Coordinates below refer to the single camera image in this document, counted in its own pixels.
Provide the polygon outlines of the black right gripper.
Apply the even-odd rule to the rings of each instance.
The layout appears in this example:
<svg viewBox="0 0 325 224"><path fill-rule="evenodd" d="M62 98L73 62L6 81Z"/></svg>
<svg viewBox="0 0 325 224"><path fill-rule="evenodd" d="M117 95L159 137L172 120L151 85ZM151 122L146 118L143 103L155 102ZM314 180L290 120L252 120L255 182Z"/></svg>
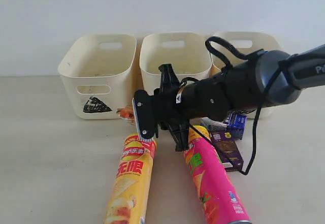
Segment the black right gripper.
<svg viewBox="0 0 325 224"><path fill-rule="evenodd" d="M181 85L170 63L158 69L160 86L152 97L153 114L157 123L168 126L176 152L189 149L190 119L221 121L229 112L254 110L261 102L263 90L257 84L255 67L233 67L186 86Z"/></svg>

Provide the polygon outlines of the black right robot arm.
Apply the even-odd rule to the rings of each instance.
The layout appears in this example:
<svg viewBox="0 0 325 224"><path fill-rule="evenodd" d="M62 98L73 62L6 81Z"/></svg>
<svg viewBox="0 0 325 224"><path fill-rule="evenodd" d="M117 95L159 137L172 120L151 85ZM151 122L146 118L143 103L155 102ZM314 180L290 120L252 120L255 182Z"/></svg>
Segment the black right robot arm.
<svg viewBox="0 0 325 224"><path fill-rule="evenodd" d="M290 55L283 51L258 50L233 54L243 60L227 64L210 78L187 83L179 81L170 64L159 67L160 87L151 98L151 136L158 127L168 130L178 151L188 148L191 119L208 117L215 121L235 111L255 110L293 103L301 91L324 85L324 46Z"/></svg>

